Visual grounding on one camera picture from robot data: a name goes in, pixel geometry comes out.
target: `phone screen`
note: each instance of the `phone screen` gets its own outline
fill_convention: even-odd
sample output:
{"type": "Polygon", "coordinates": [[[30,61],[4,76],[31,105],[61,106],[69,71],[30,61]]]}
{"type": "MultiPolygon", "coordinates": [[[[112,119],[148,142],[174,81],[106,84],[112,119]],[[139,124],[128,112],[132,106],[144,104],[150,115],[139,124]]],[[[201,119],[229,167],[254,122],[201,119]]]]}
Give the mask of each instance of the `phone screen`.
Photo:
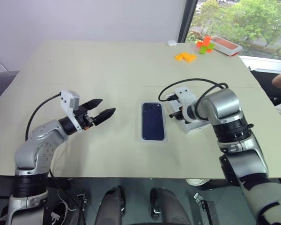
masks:
{"type": "Polygon", "coordinates": [[[144,140],[162,141],[165,138],[163,127],[163,110],[159,103],[142,104],[142,138],[144,140]]]}

